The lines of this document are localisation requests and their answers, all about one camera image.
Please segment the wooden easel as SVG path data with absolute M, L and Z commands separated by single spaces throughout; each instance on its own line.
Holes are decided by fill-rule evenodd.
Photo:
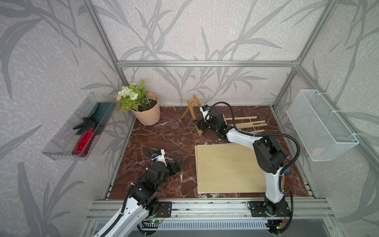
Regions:
M 195 115 L 195 111 L 194 111 L 194 107 L 195 106 L 198 106 L 198 107 L 202 107 L 202 104 L 201 102 L 199 101 L 198 97 L 193 94 L 192 95 L 192 98 L 193 100 L 192 101 L 187 101 L 187 104 L 188 104 L 188 107 L 187 109 L 185 110 L 185 112 L 183 113 L 183 115 L 181 116 L 181 119 L 184 119 L 185 115 L 190 112 L 191 114 L 191 117 L 192 117 L 192 120 L 195 121 L 196 120 L 196 115 Z
M 252 134 L 263 133 L 263 127 L 267 126 L 266 121 L 259 120 L 257 116 L 235 117 L 235 123 L 238 129 L 248 129 Z

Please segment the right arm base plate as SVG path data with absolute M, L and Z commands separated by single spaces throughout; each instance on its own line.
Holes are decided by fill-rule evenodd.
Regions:
M 252 217 L 279 218 L 291 216 L 290 207 L 285 200 L 278 203 L 272 203 L 269 200 L 249 201 L 247 207 L 250 210 Z

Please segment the wooden board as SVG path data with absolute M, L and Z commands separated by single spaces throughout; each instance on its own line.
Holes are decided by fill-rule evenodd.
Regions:
M 264 193 L 265 173 L 255 152 L 228 143 L 195 146 L 197 191 L 210 193 Z
M 194 147 L 195 150 L 195 168 L 196 168 L 196 180 L 198 176 L 198 165 L 197 165 L 197 145 Z

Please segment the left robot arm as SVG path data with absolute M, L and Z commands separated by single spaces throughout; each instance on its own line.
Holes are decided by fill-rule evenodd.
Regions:
M 143 222 L 158 212 L 157 194 L 169 177 L 180 173 L 183 159 L 167 161 L 163 149 L 152 154 L 147 148 L 148 165 L 145 173 L 131 183 L 121 208 L 108 223 L 95 235 L 96 237 L 127 237 Z

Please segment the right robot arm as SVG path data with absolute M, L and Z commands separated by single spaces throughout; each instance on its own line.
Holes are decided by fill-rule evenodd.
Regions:
M 232 125 L 228 125 L 223 119 L 223 114 L 215 110 L 215 106 L 219 104 L 229 107 L 232 114 Z M 202 131 L 210 129 L 219 139 L 227 139 L 231 143 L 236 143 L 253 150 L 259 167 L 265 173 L 266 192 L 263 211 L 267 216 L 272 217 L 284 213 L 287 210 L 285 194 L 291 190 L 283 190 L 282 176 L 298 159 L 301 153 L 299 142 L 288 134 L 271 133 L 256 135 L 237 128 L 234 111 L 227 102 L 217 102 L 211 107 L 204 105 L 200 107 L 200 111 L 203 119 L 194 121 L 198 129 Z M 296 145 L 296 154 L 287 164 L 285 163 L 286 156 L 276 139 L 277 136 L 288 138 Z

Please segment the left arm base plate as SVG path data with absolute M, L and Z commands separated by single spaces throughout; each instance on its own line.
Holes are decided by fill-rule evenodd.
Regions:
M 157 218 L 169 218 L 172 212 L 172 202 L 171 201 L 158 201 L 155 202 L 149 209 L 150 217 Z

